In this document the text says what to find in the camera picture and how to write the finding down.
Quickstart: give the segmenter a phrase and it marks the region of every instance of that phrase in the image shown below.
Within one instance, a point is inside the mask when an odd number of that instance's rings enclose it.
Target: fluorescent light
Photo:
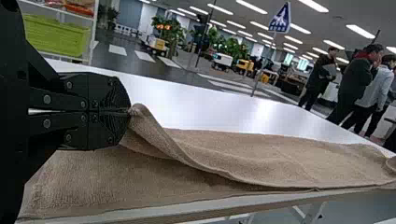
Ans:
[[[269,36],[269,35],[265,35],[265,34],[262,34],[262,33],[258,33],[258,35],[260,35],[260,36],[262,36],[262,37],[264,37],[264,38],[273,40],[273,38],[272,38],[271,36]]]
[[[210,20],[210,22],[212,22],[212,23],[215,23],[215,24],[217,24],[217,25],[219,25],[219,26],[222,26],[222,27],[227,27],[227,25],[226,25],[226,24],[223,24],[223,23],[221,23],[221,22],[218,22],[218,21],[213,21],[213,20]]]
[[[325,50],[323,50],[323,49],[318,49],[318,48],[312,48],[314,51],[317,51],[317,52],[319,52],[319,53],[322,53],[322,54],[328,54],[328,52],[327,51],[325,51]]]
[[[372,35],[370,33],[368,33],[367,31],[363,30],[362,28],[360,28],[357,25],[347,25],[346,26],[348,29],[354,31],[355,33],[358,33],[359,35],[362,35],[364,37],[366,37],[367,39],[374,39],[375,35]]]
[[[312,57],[309,57],[308,55],[303,54],[303,57],[305,57],[308,60],[314,60]]]
[[[389,50],[392,53],[396,53],[396,47],[387,47],[387,50]]]
[[[293,46],[293,45],[291,45],[291,44],[288,44],[288,43],[283,43],[286,47],[289,47],[289,48],[291,48],[291,49],[298,49],[297,47],[295,47],[295,46]]]
[[[343,58],[337,58],[338,61],[340,61],[341,63],[349,63],[348,60],[345,60]]]
[[[248,33],[246,33],[246,32],[243,32],[243,31],[238,31],[238,33],[239,33],[239,34],[242,34],[242,35],[247,35],[247,36],[249,36],[249,37],[253,37],[253,35],[248,34]]]
[[[190,8],[191,8],[192,10],[197,11],[197,12],[201,12],[202,14],[209,15],[209,13],[208,13],[207,11],[201,10],[201,9],[198,8],[198,7],[190,7]]]
[[[306,4],[309,7],[312,7],[314,10],[316,10],[318,12],[322,12],[322,13],[329,12],[329,9],[321,6],[320,4],[318,4],[312,0],[299,0],[299,1],[302,2],[303,4]]]
[[[236,0],[236,2],[239,3],[239,4],[241,4],[241,5],[244,6],[244,7],[248,7],[248,8],[250,8],[250,9],[252,9],[252,10],[255,10],[255,11],[257,11],[257,12],[263,14],[263,15],[268,14],[268,12],[266,12],[265,10],[262,10],[262,9],[259,8],[259,7],[253,6],[253,5],[251,5],[250,3],[247,3],[247,2],[245,2],[245,1],[243,1],[243,0]]]
[[[264,43],[266,43],[266,44],[272,44],[272,42],[271,42],[271,41],[268,41],[268,40],[263,40],[262,42],[264,42]]]
[[[312,57],[319,58],[319,56],[317,54],[314,54],[314,53],[311,53],[311,52],[307,52],[307,54],[311,55]]]
[[[224,9],[224,8],[222,8],[222,7],[218,7],[218,6],[215,6],[215,5],[213,5],[213,4],[207,4],[209,7],[213,7],[215,10],[217,10],[217,11],[220,11],[220,12],[223,12],[223,13],[225,13],[225,14],[227,14],[227,15],[230,15],[230,16],[232,16],[233,15],[233,13],[231,12],[231,11],[229,11],[229,10],[226,10],[226,9]]]
[[[187,13],[187,14],[190,14],[190,15],[192,15],[192,16],[197,16],[197,14],[195,14],[195,13],[193,13],[193,12],[190,12],[190,11],[188,11],[188,10],[186,10],[186,9],[183,9],[183,8],[178,8],[177,10],[179,10],[179,11],[181,11],[181,12],[184,12],[184,13]]]
[[[250,40],[250,41],[257,42],[257,40],[255,40],[255,39],[253,39],[253,38],[250,38],[250,37],[245,37],[245,38],[248,39],[248,40]]]
[[[296,51],[292,50],[292,49],[288,49],[288,48],[283,48],[283,50],[288,51],[290,53],[296,53]]]
[[[247,28],[246,26],[243,26],[243,25],[238,24],[238,23],[233,22],[233,21],[227,21],[227,22],[230,23],[231,25],[234,25],[234,26],[242,28],[242,29],[246,29]]]
[[[267,27],[267,26],[261,25],[261,24],[259,24],[258,22],[251,21],[250,23],[251,23],[252,25],[258,26],[258,27],[260,27],[260,28],[262,28],[262,29],[264,29],[264,30],[268,30],[268,27]]]
[[[285,35],[285,38],[287,38],[288,40],[293,41],[294,43],[303,44],[303,41],[298,40],[298,39],[296,39],[296,38],[293,38],[293,37],[291,37],[291,36],[289,36],[289,35]]]
[[[232,34],[232,35],[236,35],[236,32],[234,32],[234,31],[227,30],[227,29],[222,29],[222,30],[225,31],[225,32],[227,32],[227,33],[230,33],[230,34]]]
[[[276,45],[274,44],[271,49],[276,49]]]
[[[333,46],[333,47],[335,47],[337,49],[340,49],[340,50],[346,49],[346,48],[342,47],[341,45],[332,42],[331,40],[323,40],[323,42],[325,42],[326,44],[328,44],[330,46]]]
[[[298,25],[296,25],[296,24],[294,24],[294,23],[292,23],[292,24],[290,25],[290,27],[293,28],[294,30],[298,30],[298,31],[300,31],[301,33],[306,34],[306,35],[312,34],[310,31],[305,30],[303,27],[298,26]]]
[[[177,14],[177,15],[180,15],[180,16],[186,16],[186,14],[181,13],[181,12],[178,12],[178,11],[173,10],[173,9],[171,9],[171,10],[169,10],[169,11],[172,12],[172,13],[175,13],[175,14]]]

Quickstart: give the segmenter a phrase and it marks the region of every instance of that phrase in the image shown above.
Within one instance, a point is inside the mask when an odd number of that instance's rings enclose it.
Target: blue sign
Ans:
[[[290,2],[287,2],[285,6],[274,16],[270,21],[269,31],[287,34],[290,30],[291,25],[291,11]]]

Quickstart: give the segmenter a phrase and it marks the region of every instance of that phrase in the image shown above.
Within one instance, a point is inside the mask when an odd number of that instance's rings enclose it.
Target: gray floor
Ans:
[[[234,87],[241,87],[227,81],[216,80],[213,78],[202,77],[198,75],[206,74],[214,78],[222,78],[224,80],[236,81],[237,83],[244,83],[253,86],[254,81],[251,78],[242,79],[241,76],[230,73],[223,73],[215,71],[210,68],[210,62],[202,59],[198,65],[198,70],[193,72],[185,69],[177,69],[166,66],[155,57],[156,63],[148,63],[139,60],[134,50],[142,50],[137,42],[116,38],[114,36],[106,35],[106,32],[98,32],[99,44],[94,51],[93,66],[120,71],[128,74],[134,74],[143,77],[157,78],[165,81],[172,81],[196,87],[207,88],[215,91],[232,91],[240,94],[248,94],[246,91],[236,91]],[[117,45],[126,48],[128,56],[114,55],[108,52],[109,44]],[[174,61],[179,65],[187,68],[190,54],[184,51],[179,51],[178,57]],[[228,85],[227,87],[219,87],[212,84],[213,81]],[[263,99],[270,99],[286,104],[295,105],[298,102],[298,97],[283,93],[280,89],[270,85],[260,85],[260,89],[268,97],[261,97]],[[315,105],[314,109],[319,112],[322,117],[330,114],[330,108]],[[350,223],[350,224],[372,224],[381,220],[396,217],[396,193],[377,194],[377,195],[361,195],[359,198],[347,199],[339,202],[329,202],[323,211],[323,218],[318,221],[319,224],[333,224],[333,223]],[[276,224],[294,224],[298,223],[288,209],[278,209],[260,213],[254,219],[254,224],[276,223]]]

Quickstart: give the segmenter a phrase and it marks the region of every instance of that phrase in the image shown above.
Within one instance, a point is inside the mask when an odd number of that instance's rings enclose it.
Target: burlap cloth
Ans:
[[[20,218],[97,215],[238,195],[394,186],[387,158],[366,145],[164,129],[134,105],[120,146],[56,152]]]

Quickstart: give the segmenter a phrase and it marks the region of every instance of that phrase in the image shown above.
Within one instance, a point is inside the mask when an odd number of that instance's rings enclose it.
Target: black mount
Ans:
[[[0,0],[0,223],[14,223],[24,184],[56,150],[115,146],[131,103],[119,79],[58,74],[25,38],[16,0]]]

